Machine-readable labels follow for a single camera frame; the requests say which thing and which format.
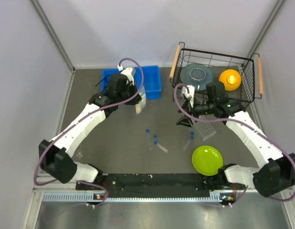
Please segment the clear plastic bag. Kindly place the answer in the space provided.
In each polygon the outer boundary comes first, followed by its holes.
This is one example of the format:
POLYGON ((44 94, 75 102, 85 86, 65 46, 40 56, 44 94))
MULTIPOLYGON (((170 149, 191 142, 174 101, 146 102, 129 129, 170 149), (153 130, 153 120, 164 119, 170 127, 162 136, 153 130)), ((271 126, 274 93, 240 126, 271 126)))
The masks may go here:
POLYGON ((135 105, 135 111, 136 114, 138 115, 142 109, 146 106, 146 91, 144 86, 142 87, 142 89, 139 91, 139 96, 141 98, 141 100, 135 105))

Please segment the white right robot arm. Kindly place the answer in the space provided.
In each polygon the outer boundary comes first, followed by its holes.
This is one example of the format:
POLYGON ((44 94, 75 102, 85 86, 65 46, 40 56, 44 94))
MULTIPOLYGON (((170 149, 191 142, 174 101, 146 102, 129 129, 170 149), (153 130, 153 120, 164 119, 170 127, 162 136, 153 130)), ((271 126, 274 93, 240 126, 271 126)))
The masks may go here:
POLYGON ((208 99, 204 104, 194 102, 195 88, 179 83, 186 99, 183 105, 176 100, 179 111, 186 120, 200 123, 222 122, 232 130, 253 155, 258 168, 229 164, 218 170, 217 183, 227 189, 234 183, 252 187, 265 198, 289 188, 293 194, 282 202, 295 199, 295 154, 288 154, 280 145, 268 138, 250 118, 245 107, 237 100, 230 100, 221 82, 207 84, 208 99))

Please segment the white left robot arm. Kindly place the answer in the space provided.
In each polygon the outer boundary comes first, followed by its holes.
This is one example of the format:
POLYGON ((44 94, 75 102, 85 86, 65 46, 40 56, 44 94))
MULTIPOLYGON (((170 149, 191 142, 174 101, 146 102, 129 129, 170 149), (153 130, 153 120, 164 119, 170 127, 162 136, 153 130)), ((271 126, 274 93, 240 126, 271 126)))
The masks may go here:
POLYGON ((72 157, 89 133, 121 104, 137 105, 142 97, 134 80, 134 69, 114 73, 103 92, 91 97, 81 113, 52 140, 40 142, 39 167, 63 184, 86 181, 92 189, 102 186, 101 171, 92 165, 73 161, 72 157))

